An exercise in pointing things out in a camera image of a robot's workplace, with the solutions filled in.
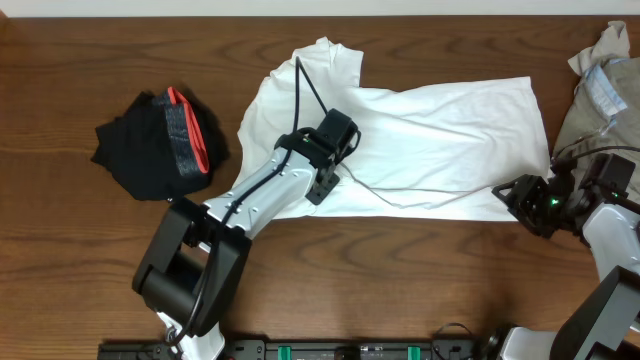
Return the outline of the white printed t-shirt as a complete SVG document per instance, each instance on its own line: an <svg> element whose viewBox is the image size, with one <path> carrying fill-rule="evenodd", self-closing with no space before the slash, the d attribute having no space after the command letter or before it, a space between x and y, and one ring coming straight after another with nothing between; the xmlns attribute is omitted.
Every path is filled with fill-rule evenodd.
<svg viewBox="0 0 640 360"><path fill-rule="evenodd" d="M293 127L329 109L361 140L319 205L298 201L286 218L402 217L506 221L493 188L549 171L541 113L527 77L446 83L402 92L360 84L363 53L326 38L296 49L261 83L238 132L246 178Z"/></svg>

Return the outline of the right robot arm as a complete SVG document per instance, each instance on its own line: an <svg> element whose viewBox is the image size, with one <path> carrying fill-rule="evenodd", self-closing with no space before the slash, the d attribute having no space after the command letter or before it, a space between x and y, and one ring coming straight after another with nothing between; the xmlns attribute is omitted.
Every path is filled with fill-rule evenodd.
<svg viewBox="0 0 640 360"><path fill-rule="evenodd" d="M582 180L574 157L557 161L549 179L522 175L492 193L530 233L550 238L564 230L591 251L600 283L556 332L511 325L496 331L483 359L636 359L626 341L639 329L639 206L627 188L635 165L592 152Z"/></svg>

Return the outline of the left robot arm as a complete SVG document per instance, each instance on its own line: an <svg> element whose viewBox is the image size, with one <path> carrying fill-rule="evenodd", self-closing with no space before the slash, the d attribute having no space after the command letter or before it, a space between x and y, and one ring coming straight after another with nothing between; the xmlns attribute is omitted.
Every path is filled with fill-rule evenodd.
<svg viewBox="0 0 640 360"><path fill-rule="evenodd" d="M133 277L132 288L166 326L158 343L102 347L101 359L216 359L225 347L219 322L230 307L255 237L284 208L320 204L338 184L336 167L361 133L336 109L316 128L282 135L258 170L202 204L175 201Z"/></svg>

